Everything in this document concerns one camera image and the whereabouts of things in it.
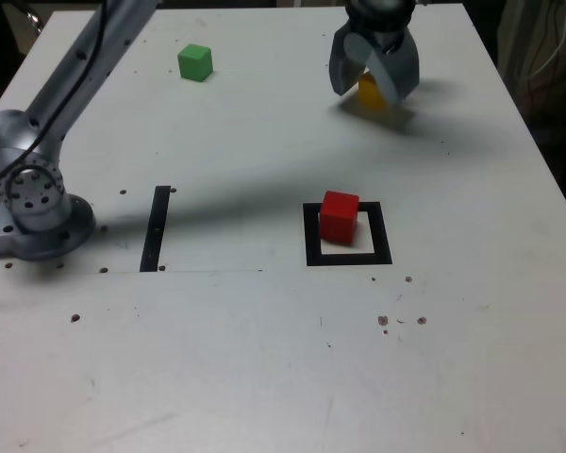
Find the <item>cube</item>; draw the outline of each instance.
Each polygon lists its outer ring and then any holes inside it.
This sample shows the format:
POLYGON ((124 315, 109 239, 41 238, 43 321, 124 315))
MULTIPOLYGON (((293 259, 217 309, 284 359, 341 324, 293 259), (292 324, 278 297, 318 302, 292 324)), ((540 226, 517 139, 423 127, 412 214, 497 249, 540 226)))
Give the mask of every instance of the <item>cube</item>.
POLYGON ((357 216, 358 196, 327 191, 319 217, 321 239, 332 243, 352 243, 357 216))
POLYGON ((386 101, 382 97, 371 73, 365 73, 358 78, 358 101, 367 109, 383 110, 386 101))
POLYGON ((213 71, 211 49, 189 44, 178 54, 178 68, 182 78, 203 82, 213 71))

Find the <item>cable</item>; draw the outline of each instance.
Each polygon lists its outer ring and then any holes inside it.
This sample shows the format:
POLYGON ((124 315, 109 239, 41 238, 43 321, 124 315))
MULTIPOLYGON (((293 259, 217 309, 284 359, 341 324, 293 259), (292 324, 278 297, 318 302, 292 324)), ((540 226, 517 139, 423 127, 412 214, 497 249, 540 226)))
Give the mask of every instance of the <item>cable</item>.
POLYGON ((98 54, 101 51, 101 46, 103 45, 103 37, 105 36, 105 27, 107 25, 107 1, 108 0, 101 1, 100 24, 98 28, 98 33, 96 34, 96 43, 94 44, 94 48, 92 49, 92 55, 88 60, 88 64, 84 68, 84 72, 75 82, 74 86, 67 92, 67 95, 63 98, 63 100, 58 105, 55 112, 48 119, 48 121, 46 122, 46 126, 40 132, 36 140, 34 140, 34 142, 24 151, 24 153, 21 156, 19 156, 17 159, 11 162, 7 167, 5 167, 4 170, 0 172, 0 180, 6 175, 8 175, 12 170, 14 170, 15 167, 17 167, 17 165, 23 162, 27 158, 27 156, 29 156, 34 151, 34 149, 38 147, 38 145, 42 142, 44 137, 46 137, 46 134, 50 130, 50 127, 57 120, 58 116, 63 111, 63 109, 65 109, 69 101, 71 101, 72 97, 74 97, 75 92, 77 92, 79 87, 82 85, 82 83, 88 76, 88 73, 91 71, 94 62, 96 61, 98 54))
MULTIPOLYGON (((530 61, 530 67, 528 68, 529 73, 532 72, 532 68, 534 68, 535 66, 537 57, 541 53, 545 41, 547 41, 547 33, 549 32, 549 16, 551 14, 552 6, 553 3, 549 2, 549 5, 547 6, 547 11, 545 12, 545 29, 543 31, 543 36, 541 38, 541 41, 539 42, 539 47, 537 47, 537 51, 535 52, 534 57, 530 61)), ((533 98, 532 86, 530 85, 530 77, 527 77, 525 80, 526 80, 526 90, 528 92, 528 115, 526 116, 526 118, 528 118, 528 123, 530 123, 530 121, 532 120, 531 117, 532 117, 532 111, 534 108, 535 100, 533 98)))
MULTIPOLYGON (((556 38, 556 46, 559 46, 559 35, 558 35, 558 13, 559 13, 560 3, 556 4, 556 9, 554 10, 554 36, 556 38)), ((547 85, 547 93, 545 94, 545 102, 543 103, 543 113, 547 111, 547 106, 549 105, 549 98, 551 97, 551 91, 554 88, 554 84, 556 83, 556 73, 558 71, 559 65, 559 55, 556 55, 556 60, 554 61, 554 69, 551 73, 551 78, 549 79, 549 83, 547 85)))
POLYGON ((518 80, 525 81, 525 80, 530 80, 534 76, 538 76, 547 66, 549 66, 549 63, 551 63, 554 60, 554 58, 559 53, 559 50, 562 48, 562 46, 564 45, 565 42, 566 42, 566 14, 564 16, 564 31, 562 32, 562 39, 559 42, 558 47, 556 47, 556 50, 554 51, 554 53, 551 54, 551 57, 549 57, 549 59, 537 71, 535 71, 534 73, 531 73, 530 70, 529 70, 528 71, 529 74, 527 76, 517 77, 518 80))

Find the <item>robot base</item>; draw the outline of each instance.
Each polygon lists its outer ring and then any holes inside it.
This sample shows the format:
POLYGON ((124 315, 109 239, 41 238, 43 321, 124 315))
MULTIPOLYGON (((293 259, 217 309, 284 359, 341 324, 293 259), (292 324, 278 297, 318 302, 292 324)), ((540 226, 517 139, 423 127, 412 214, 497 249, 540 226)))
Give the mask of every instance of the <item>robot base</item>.
POLYGON ((0 258, 25 261, 57 258, 78 248, 91 236, 95 221, 91 205, 79 196, 69 195, 72 212, 63 225, 42 232, 23 233, 0 203, 0 258))

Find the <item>yellow cube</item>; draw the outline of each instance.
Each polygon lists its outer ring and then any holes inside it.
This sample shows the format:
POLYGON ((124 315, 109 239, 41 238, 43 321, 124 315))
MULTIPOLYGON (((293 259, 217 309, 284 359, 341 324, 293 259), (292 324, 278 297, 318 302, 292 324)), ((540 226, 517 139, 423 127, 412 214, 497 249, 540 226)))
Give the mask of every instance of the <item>yellow cube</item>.
POLYGON ((386 100, 379 93, 371 73, 365 73, 358 79, 358 101, 367 109, 382 110, 386 108, 386 100))

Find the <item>black strip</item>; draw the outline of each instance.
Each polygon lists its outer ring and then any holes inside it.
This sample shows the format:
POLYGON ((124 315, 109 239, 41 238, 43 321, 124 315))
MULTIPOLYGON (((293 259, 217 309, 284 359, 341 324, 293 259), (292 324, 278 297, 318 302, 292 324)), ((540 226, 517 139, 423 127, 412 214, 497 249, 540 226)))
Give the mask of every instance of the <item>black strip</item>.
POLYGON ((304 236, 307 266, 364 266, 392 264, 384 216, 378 202, 359 203, 358 210, 367 212, 374 253, 323 255, 319 237, 319 211, 321 203, 305 203, 304 236))
POLYGON ((170 186, 157 186, 153 195, 153 206, 149 215, 147 234, 142 249, 141 272, 157 272, 163 230, 166 227, 170 186))

